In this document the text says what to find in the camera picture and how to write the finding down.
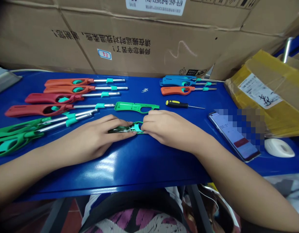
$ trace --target fingers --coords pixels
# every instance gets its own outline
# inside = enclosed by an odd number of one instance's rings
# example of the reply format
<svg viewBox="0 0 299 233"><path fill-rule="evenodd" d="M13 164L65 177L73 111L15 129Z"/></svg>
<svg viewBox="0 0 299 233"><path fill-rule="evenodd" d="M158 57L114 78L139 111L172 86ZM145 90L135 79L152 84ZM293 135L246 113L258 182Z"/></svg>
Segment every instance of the fingers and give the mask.
<svg viewBox="0 0 299 233"><path fill-rule="evenodd" d="M113 129L113 128L116 128L118 126L130 126L132 125L133 122L129 122L129 121L125 121L125 120L121 120L121 119L114 119L114 120L110 120L108 122L105 122L103 124L100 124L98 127L101 128L101 130L103 132L107 132L109 131L110 129Z"/></svg>
<svg viewBox="0 0 299 233"><path fill-rule="evenodd" d="M101 123L104 123L104 122L107 122L107 121L110 121L110 120L114 120L114 119L118 119L118 117L110 114L110 115L104 116L104 117L102 117L98 120L91 121L90 123L94 124L94 125L97 125L97 124L101 124Z"/></svg>
<svg viewBox="0 0 299 233"><path fill-rule="evenodd" d="M141 130L146 132L156 132L158 128L155 122L144 122L142 124Z"/></svg>
<svg viewBox="0 0 299 233"><path fill-rule="evenodd" d="M163 113L166 113L166 112L169 112L169 111L166 111L166 110L150 110L148 112L148 114L163 114Z"/></svg>
<svg viewBox="0 0 299 233"><path fill-rule="evenodd" d="M146 115L143 118L143 122L156 122L159 118L161 117L160 114L151 114L151 115Z"/></svg>
<svg viewBox="0 0 299 233"><path fill-rule="evenodd" d="M111 133L111 134L105 134L103 141L105 143L112 143L121 141L130 137L133 137L136 135L136 132L127 132L127 133Z"/></svg>

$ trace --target phone screen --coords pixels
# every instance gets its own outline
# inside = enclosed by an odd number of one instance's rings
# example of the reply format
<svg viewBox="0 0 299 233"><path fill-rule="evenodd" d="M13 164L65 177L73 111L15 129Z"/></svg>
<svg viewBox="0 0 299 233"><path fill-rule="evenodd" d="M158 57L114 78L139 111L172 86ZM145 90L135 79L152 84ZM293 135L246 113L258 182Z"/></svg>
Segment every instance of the phone screen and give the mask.
<svg viewBox="0 0 299 233"><path fill-rule="evenodd" d="M237 128L232 126L231 122L228 122L228 116L214 112L209 114L209 118L245 162L249 162L260 155L259 150L243 137Z"/></svg>

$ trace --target floor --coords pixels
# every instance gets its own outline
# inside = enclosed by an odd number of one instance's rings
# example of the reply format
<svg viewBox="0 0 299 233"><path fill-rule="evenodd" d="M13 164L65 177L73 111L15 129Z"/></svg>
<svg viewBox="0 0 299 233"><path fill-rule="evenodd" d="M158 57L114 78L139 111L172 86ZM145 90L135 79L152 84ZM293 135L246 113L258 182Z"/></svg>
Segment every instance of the floor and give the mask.
<svg viewBox="0 0 299 233"><path fill-rule="evenodd" d="M29 210L42 206L46 203L49 203L50 201L53 200L12 203L1 212L0 219L8 219L10 217L17 216L21 213L27 212ZM47 220L48 215L49 214L40 216L40 218L22 227L21 229L16 231L16 233L39 233L45 221ZM61 233L79 232L81 228L81 220L82 217L78 205L76 203L76 200L73 199Z"/></svg>

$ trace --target hand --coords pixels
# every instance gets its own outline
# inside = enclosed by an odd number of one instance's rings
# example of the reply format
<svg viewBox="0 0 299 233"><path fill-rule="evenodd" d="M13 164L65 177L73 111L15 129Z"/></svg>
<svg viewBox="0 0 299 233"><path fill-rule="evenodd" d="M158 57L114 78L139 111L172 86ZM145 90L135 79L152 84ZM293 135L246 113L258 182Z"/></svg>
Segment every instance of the hand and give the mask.
<svg viewBox="0 0 299 233"><path fill-rule="evenodd" d="M88 122L65 136L39 149L53 160L56 168L83 163L101 157L113 142L133 137L136 132L108 133L118 126L130 126L133 122L118 119L113 115Z"/></svg>
<svg viewBox="0 0 299 233"><path fill-rule="evenodd" d="M166 146L190 153L196 153L200 141L210 137L180 115L165 110L149 111L141 129Z"/></svg>

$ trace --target pink patterned clothing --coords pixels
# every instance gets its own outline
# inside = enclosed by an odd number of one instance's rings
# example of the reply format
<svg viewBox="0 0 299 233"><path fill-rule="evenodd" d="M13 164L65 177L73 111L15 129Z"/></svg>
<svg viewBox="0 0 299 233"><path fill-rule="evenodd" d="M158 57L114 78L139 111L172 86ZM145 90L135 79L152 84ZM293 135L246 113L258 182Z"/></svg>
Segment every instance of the pink patterned clothing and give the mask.
<svg viewBox="0 0 299 233"><path fill-rule="evenodd" d="M148 209L127 209L106 218L85 231L86 233L183 232L182 223L165 213Z"/></svg>

